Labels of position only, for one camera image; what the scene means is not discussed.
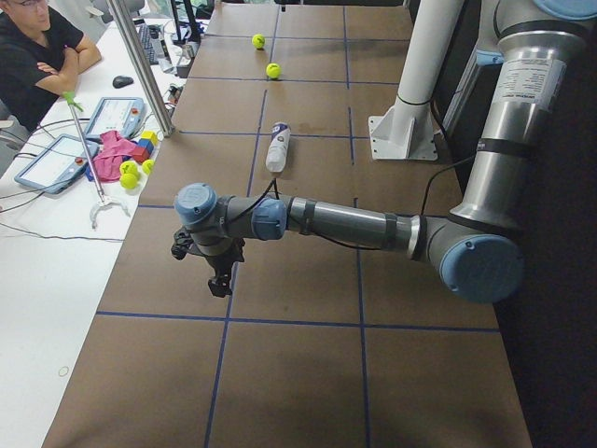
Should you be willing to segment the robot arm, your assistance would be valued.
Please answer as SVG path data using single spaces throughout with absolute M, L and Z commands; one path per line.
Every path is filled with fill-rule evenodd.
M 431 102 L 462 3 L 423 1 L 394 104 L 368 119 L 371 162 L 355 172 L 360 206 L 285 196 L 275 184 L 253 198 L 220 196 L 195 183 L 174 207 L 182 226 L 173 256 L 195 255 L 214 269 L 208 286 L 230 294 L 231 271 L 246 239 L 278 240 L 286 231 L 315 235 L 361 250 L 401 252 L 426 262 L 445 287 L 468 301 L 511 296 L 524 275 L 519 204 L 539 134 L 566 68 L 587 45 L 596 22 L 592 1 L 485 1 L 479 37 L 463 73 L 498 65 L 499 77 L 474 155 L 464 198 L 444 217 L 423 209 L 378 212 L 373 204 L 403 203 L 413 192 L 406 170 L 437 158 Z

